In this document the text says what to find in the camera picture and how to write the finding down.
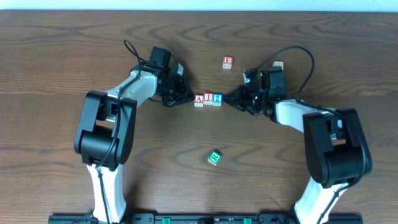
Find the red letter A block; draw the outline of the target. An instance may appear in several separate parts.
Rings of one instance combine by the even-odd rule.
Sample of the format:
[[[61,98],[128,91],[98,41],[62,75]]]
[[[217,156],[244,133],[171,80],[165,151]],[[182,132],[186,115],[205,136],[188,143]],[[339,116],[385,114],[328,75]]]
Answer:
[[[204,107],[204,96],[203,95],[195,95],[194,106],[195,107]]]

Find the red letter I block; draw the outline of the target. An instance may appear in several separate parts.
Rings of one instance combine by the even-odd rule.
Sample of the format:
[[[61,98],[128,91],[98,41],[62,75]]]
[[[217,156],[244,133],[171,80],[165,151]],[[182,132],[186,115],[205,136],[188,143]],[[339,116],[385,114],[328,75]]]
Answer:
[[[203,99],[204,99],[203,103],[205,105],[212,105],[213,104],[213,97],[214,97],[213,93],[204,93],[203,94]]]

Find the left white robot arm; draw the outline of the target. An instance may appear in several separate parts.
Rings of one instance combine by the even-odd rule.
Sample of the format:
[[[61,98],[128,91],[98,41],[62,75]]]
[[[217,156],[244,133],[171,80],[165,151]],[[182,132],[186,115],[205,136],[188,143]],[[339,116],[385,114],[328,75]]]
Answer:
[[[158,95],[165,107],[193,100],[176,64],[144,62],[135,66],[121,84],[106,92],[91,90],[85,96],[74,149],[90,172],[95,197],[93,221],[120,223],[127,208],[123,195],[123,165],[133,145],[136,111]]]

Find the blue number 2 block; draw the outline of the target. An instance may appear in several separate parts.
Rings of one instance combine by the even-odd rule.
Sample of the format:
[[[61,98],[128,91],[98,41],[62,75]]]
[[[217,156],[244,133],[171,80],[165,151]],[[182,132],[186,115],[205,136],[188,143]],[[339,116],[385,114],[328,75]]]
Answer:
[[[213,106],[221,106],[223,102],[223,95],[222,94],[214,94],[213,95],[213,101],[212,105]]]

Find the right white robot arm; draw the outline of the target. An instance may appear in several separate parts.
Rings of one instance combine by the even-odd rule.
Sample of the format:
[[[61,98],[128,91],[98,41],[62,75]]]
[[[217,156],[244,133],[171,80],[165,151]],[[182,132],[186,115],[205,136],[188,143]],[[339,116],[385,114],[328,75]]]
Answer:
[[[280,67],[243,73],[244,85],[223,101],[304,135],[310,180],[284,223],[326,223],[340,196],[372,169],[369,148],[353,108],[337,110],[289,97]]]

